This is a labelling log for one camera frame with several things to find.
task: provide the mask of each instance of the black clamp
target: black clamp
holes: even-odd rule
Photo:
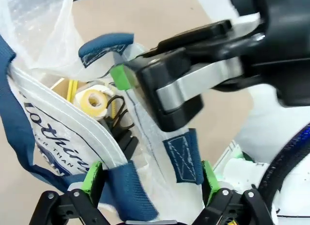
[[[171,94],[171,100],[175,100],[175,95],[180,97],[177,100],[182,103],[178,107],[166,108],[164,103],[171,102],[169,95],[163,99],[158,94],[160,89],[192,73],[197,64],[237,58],[242,72],[227,78],[206,75],[205,80],[213,82],[208,84],[210,88],[231,92],[267,83],[277,89],[282,104],[310,105],[310,0],[252,0],[248,3],[261,15],[254,28],[246,29],[248,24],[232,27],[228,20],[213,23],[164,40],[157,48],[126,64],[133,75],[130,78],[136,92],[163,131],[183,127],[202,109],[199,94],[203,90],[186,97],[197,87],[198,77],[192,78],[190,86],[187,81],[182,87],[165,91]],[[240,6],[236,0],[233,4]],[[230,69],[225,74],[235,69],[235,65],[227,67]]]
[[[193,225],[273,225],[271,215],[256,189],[220,189]]]
[[[97,208],[107,177],[107,170],[99,164],[87,193],[81,189],[63,195],[55,191],[43,192],[29,225],[66,225],[69,219],[75,218],[86,225],[110,225]]]

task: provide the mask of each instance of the yellow tape roll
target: yellow tape roll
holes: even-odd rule
[[[91,117],[100,116],[107,104],[106,95],[95,89],[87,90],[80,100],[81,109]]]

